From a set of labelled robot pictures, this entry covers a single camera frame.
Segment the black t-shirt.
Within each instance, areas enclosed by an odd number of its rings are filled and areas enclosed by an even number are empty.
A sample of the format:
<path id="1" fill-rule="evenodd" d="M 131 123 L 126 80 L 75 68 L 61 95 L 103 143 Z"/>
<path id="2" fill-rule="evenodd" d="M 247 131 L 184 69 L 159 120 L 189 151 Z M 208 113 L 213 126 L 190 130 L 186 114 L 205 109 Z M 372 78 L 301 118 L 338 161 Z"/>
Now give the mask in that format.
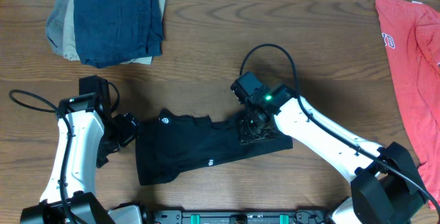
<path id="1" fill-rule="evenodd" d="M 189 170 L 293 148 L 292 138 L 286 135 L 242 145 L 238 121 L 244 115 L 239 111 L 213 122 L 209 116 L 175 115 L 162 109 L 158 117 L 143 121 L 135 141 L 140 185 L 169 183 Z"/>

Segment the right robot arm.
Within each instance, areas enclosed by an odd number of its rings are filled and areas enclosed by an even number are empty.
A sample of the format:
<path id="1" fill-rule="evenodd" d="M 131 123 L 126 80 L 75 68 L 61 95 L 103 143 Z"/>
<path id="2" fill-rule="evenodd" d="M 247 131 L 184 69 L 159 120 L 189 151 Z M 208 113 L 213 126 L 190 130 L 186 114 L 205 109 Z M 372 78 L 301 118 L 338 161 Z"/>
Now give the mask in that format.
<path id="1" fill-rule="evenodd" d="M 311 149 L 348 182 L 351 196 L 323 216 L 323 223 L 409 223 L 430 199 L 409 152 L 358 137 L 315 110 L 297 90 L 260 82 L 235 82 L 245 105 L 244 143 L 278 131 Z"/>

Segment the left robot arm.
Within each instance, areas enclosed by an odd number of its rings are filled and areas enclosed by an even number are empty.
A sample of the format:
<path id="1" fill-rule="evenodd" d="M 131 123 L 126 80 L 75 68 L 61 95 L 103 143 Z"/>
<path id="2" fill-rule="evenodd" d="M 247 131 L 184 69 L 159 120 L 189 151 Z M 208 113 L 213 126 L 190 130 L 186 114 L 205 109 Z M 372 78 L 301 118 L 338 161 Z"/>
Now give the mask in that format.
<path id="1" fill-rule="evenodd" d="M 142 131 L 130 114 L 112 116 L 109 99 L 87 93 L 60 101 L 59 140 L 49 182 L 37 205 L 23 209 L 21 223 L 137 223 L 142 210 L 124 203 L 106 210 L 97 200 L 96 170 Z"/>

